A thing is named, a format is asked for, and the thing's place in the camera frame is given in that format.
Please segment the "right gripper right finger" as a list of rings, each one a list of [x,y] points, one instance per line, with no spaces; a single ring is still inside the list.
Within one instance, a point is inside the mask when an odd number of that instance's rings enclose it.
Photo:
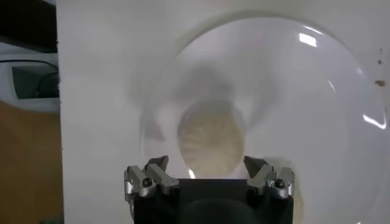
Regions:
[[[264,159],[244,156],[244,165],[249,174],[246,183],[257,195],[269,193],[272,198],[287,199],[294,196],[295,173],[289,167],[275,170]]]

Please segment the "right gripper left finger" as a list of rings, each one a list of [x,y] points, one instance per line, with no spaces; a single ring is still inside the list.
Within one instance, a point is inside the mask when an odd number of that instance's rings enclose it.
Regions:
[[[152,197],[158,189],[164,195],[174,195],[179,189],[179,180],[165,172],[168,162],[168,155],[164,155],[151,158],[143,169],[129,166],[124,171],[125,198]]]

